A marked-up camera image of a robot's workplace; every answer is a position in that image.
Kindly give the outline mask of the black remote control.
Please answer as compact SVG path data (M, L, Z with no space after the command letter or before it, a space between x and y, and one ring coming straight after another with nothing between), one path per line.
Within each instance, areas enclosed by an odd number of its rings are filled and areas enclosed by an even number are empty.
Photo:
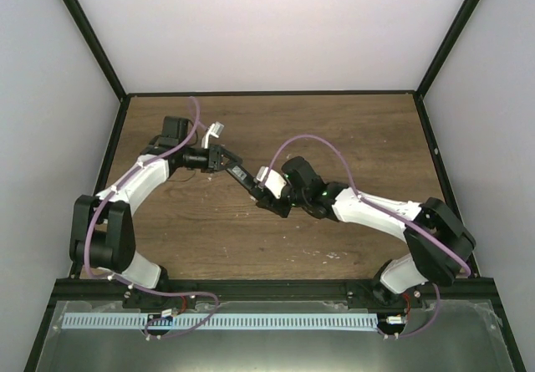
M259 186L259 183L255 180L255 177L251 173L249 173L243 166L241 166L241 169L242 171L239 174L228 174L255 200L262 200L267 193Z

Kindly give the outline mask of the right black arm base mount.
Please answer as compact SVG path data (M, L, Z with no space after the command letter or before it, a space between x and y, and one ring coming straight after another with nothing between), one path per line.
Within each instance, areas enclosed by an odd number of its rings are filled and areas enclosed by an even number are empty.
M407 305L420 308L423 303L407 293L394 294L373 279L349 280L346 297L352 308L401 310Z

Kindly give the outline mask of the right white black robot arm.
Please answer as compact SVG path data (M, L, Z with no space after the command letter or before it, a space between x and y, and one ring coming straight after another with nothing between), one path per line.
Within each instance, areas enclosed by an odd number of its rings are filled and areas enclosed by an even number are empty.
M371 296L383 308L417 285L450 287L467 270L476 247L475 238L442 200L394 201L355 192L347 184L324 181L301 156L287 161L280 172L261 167L255 181L265 195L258 206L281 217L299 207L311 217L359 224L405 243L408 254L387 261L373 277Z

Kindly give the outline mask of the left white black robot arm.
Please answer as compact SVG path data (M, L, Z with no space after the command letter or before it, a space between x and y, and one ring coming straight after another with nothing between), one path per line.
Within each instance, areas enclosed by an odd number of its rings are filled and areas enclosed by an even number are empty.
M241 159L210 142L224 125L211 124L196 147L194 122L166 116L162 131L141 151L134 165L114 184L94 196L82 195L74 203L69 255L72 261L106 272L142 287L141 297L152 308L164 307L171 288L162 282L163 268L136 249L133 216L142 202L179 168L213 173L226 171Z

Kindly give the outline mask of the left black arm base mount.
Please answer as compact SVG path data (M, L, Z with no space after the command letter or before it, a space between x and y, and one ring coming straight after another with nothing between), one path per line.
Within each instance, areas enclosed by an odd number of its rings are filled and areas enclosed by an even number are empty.
M184 293L196 291L198 288L199 286L194 283L182 284L171 282L165 287L157 288L156 291L164 293ZM129 289L125 285L121 287L121 291L123 292L123 303L126 308L158 310L164 308L181 308L183 305L181 296L160 296L146 293L138 288Z

